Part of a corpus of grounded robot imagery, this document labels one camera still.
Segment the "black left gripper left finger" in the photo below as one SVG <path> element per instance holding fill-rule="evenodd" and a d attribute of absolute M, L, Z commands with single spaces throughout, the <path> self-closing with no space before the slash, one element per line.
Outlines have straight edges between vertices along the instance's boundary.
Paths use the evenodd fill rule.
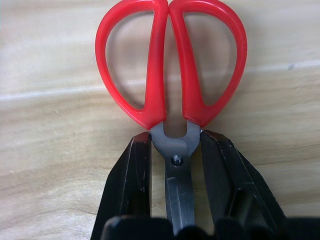
<path fill-rule="evenodd" d="M 100 240 L 115 216 L 151 216 L 151 148 L 148 131 L 131 138 L 108 174 L 90 240 Z"/>

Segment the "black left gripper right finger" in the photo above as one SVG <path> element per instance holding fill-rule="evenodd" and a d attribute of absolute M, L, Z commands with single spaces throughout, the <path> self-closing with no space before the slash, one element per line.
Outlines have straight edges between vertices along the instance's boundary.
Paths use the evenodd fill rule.
<path fill-rule="evenodd" d="M 223 134 L 203 130 L 200 144 L 210 240 L 281 240 L 287 218 L 259 171 Z"/>

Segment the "red-handled scissors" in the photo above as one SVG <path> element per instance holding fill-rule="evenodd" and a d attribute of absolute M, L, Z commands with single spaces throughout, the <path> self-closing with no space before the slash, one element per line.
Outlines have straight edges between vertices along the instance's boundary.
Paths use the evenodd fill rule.
<path fill-rule="evenodd" d="M 145 102 L 142 109 L 131 106 L 118 91 L 107 65 L 106 45 L 112 29 L 123 18 L 142 11 L 153 11 Z M 184 13 L 202 13 L 221 20 L 236 43 L 236 62 L 230 82 L 212 105 L 203 101 L 192 44 Z M 171 22 L 178 50 L 182 86 L 182 115 L 187 121 L 183 137 L 165 135 L 164 46 L 167 22 Z M 155 149 L 165 161 L 165 201 L 167 217 L 177 234 L 195 224 L 191 156 L 200 143 L 201 128 L 212 121 L 229 102 L 244 73 L 247 35 L 238 15 L 219 0 L 121 0 L 103 17 L 96 34 L 95 56 L 101 78 L 112 98 L 136 123 L 149 130 Z"/>

